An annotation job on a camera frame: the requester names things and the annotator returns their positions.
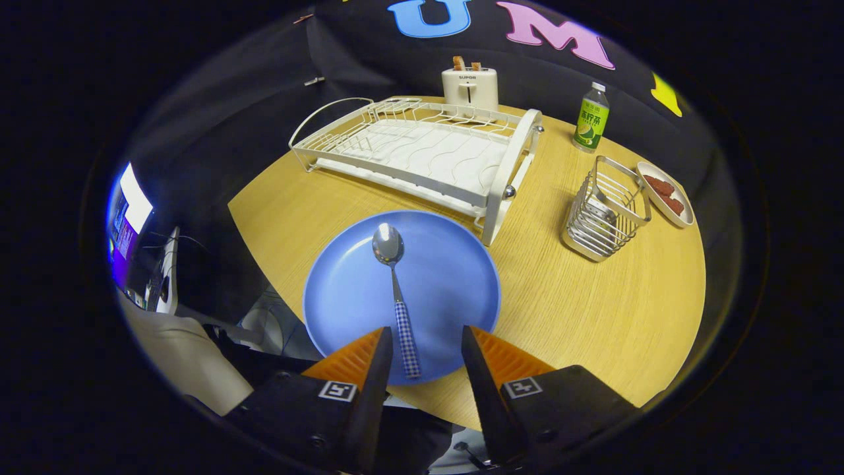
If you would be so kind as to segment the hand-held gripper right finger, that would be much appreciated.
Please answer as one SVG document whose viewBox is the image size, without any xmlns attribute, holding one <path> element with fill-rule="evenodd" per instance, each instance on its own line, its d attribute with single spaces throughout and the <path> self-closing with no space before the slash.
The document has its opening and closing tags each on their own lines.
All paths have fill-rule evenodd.
<svg viewBox="0 0 844 475">
<path fill-rule="evenodd" d="M 582 365 L 555 369 L 465 325 L 462 358 L 495 466 L 563 466 L 641 415 Z"/>
</svg>

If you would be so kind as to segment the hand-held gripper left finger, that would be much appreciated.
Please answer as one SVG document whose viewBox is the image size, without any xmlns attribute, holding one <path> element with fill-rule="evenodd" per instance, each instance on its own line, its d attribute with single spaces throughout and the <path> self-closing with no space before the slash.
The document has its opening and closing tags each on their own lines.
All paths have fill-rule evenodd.
<svg viewBox="0 0 844 475">
<path fill-rule="evenodd" d="M 313 474 L 369 474 L 393 361 L 379 327 L 302 373 L 280 371 L 224 416 L 263 451 Z"/>
</svg>

